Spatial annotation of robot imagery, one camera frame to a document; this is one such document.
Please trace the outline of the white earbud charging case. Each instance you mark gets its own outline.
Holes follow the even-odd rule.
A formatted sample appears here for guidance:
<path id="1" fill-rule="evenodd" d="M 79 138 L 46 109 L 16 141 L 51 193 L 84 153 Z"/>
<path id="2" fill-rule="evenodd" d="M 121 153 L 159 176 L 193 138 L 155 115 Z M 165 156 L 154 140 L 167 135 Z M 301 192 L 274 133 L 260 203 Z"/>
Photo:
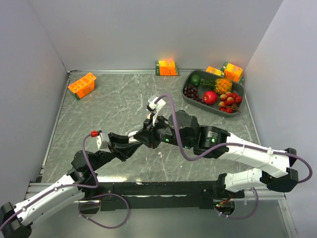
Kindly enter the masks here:
<path id="1" fill-rule="evenodd" d="M 138 140 L 134 138 L 136 133 L 137 133 L 137 131 L 132 131 L 132 132 L 130 132 L 128 134 L 128 143 L 136 143 L 136 142 L 138 142 Z"/>

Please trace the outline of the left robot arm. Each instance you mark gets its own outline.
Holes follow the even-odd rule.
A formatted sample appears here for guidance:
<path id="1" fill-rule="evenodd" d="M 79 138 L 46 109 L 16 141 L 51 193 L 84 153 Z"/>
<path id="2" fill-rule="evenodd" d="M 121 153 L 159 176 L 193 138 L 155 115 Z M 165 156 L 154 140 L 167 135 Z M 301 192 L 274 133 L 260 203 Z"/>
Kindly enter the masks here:
<path id="1" fill-rule="evenodd" d="M 141 146 L 134 139 L 135 132 L 128 136 L 117 134 L 103 135 L 101 131 L 92 131 L 85 139 L 95 137 L 98 151 L 88 152 L 85 144 L 72 161 L 72 168 L 57 182 L 36 195 L 0 208 L 0 231 L 5 238 L 28 238 L 32 226 L 50 217 L 72 202 L 95 200 L 103 197 L 98 194 L 100 183 L 96 170 L 118 158 L 126 161 Z"/>

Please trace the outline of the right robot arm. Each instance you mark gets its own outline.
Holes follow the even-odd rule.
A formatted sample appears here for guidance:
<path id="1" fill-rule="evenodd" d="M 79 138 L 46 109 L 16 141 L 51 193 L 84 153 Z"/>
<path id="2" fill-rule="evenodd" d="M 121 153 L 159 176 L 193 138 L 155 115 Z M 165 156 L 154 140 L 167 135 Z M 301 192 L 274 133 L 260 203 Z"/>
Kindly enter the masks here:
<path id="1" fill-rule="evenodd" d="M 177 141 L 180 134 L 181 143 Z M 216 191 L 228 197 L 251 187 L 266 187 L 277 192 L 290 192 L 298 183 L 298 172 L 292 169 L 289 151 L 273 150 L 245 141 L 233 133 L 215 126 L 199 125 L 195 116 L 180 110 L 168 119 L 149 115 L 143 128 L 129 133 L 130 141 L 138 141 L 149 148 L 157 148 L 161 142 L 193 149 L 196 156 L 229 160 L 251 167 L 239 173 L 223 173 L 218 176 Z"/>

